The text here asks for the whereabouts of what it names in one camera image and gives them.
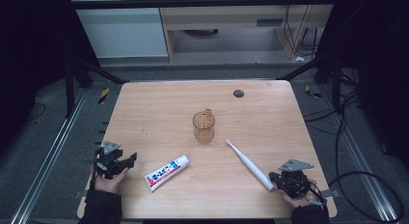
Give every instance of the white toothbrush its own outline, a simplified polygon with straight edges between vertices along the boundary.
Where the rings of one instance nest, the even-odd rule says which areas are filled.
[[[237,153],[240,157],[241,161],[253,172],[254,175],[267,187],[268,191],[273,189],[274,183],[262,173],[260,168],[249,158],[247,155],[243,154],[229,139],[226,139],[226,144],[230,145],[232,149]]]

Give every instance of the glass cup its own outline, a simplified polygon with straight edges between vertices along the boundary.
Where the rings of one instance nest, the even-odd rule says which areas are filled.
[[[195,137],[199,143],[208,143],[214,136],[214,116],[210,109],[197,113],[193,117],[193,126],[195,127]]]

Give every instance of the toothpaste tube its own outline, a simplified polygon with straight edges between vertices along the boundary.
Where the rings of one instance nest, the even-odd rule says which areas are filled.
[[[186,155],[183,155],[167,165],[145,175],[145,182],[147,182],[150,192],[153,192],[160,184],[180,172],[187,165],[189,165],[189,160]]]

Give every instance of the black horizontal bar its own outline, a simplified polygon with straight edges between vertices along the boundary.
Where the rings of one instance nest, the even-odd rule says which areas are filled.
[[[68,6],[76,10],[146,9],[180,7],[221,7],[261,5],[325,5],[339,0],[121,0],[121,1],[73,1],[53,6]]]

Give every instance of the wall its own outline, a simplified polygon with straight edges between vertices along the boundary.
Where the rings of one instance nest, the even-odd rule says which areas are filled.
[[[77,13],[99,60],[168,57],[158,9],[84,10]]]

